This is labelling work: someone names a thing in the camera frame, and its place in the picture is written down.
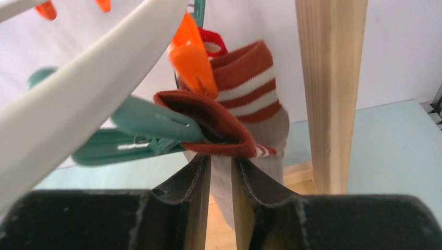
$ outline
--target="white wall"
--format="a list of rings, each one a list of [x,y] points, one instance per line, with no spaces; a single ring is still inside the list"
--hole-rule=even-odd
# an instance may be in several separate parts
[[[294,0],[280,4],[206,1],[205,27],[219,32],[228,49],[257,39],[266,41],[274,56],[278,93],[290,119],[305,120]],[[0,23],[0,109],[26,90],[26,79],[33,71],[62,66],[140,2],[113,0],[111,12],[104,14],[92,0],[53,0],[58,11],[55,21],[29,10]],[[358,108],[415,98],[432,100],[442,83],[440,14],[440,0],[369,0]],[[150,99],[159,90],[174,88],[172,68],[163,56],[135,93]]]

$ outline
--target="wooden stand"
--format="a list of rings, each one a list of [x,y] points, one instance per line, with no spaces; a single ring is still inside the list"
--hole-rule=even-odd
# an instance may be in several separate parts
[[[296,0],[318,193],[347,189],[367,0]]]

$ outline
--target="white plastic bar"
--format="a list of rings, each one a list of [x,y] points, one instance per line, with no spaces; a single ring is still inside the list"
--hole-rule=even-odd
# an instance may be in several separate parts
[[[0,0],[0,22],[8,20],[48,0]]]
[[[123,103],[165,51],[187,3],[144,1],[91,48],[0,111],[0,214]]]

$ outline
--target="orange clip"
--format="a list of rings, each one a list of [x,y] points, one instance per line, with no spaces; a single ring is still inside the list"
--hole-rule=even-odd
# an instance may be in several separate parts
[[[47,1],[35,7],[35,10],[48,20],[54,20],[57,17],[57,11],[51,1]]]
[[[111,0],[95,0],[103,12],[109,12],[111,9]]]
[[[196,93],[216,99],[218,87],[204,43],[193,17],[186,13],[171,42],[169,59],[187,87]]]

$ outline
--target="teal clothespin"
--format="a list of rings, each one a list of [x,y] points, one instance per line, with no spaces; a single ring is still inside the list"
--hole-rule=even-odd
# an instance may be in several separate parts
[[[197,23],[198,27],[203,27],[204,24],[204,12],[206,8],[206,1],[205,0],[195,0],[195,3],[193,5],[193,13],[192,16],[195,19],[195,22]]]
[[[28,80],[32,88],[56,71],[46,67]],[[191,118],[165,107],[129,96],[111,115],[116,129],[100,129],[72,158],[98,166],[184,151],[180,142],[200,142],[203,133]]]

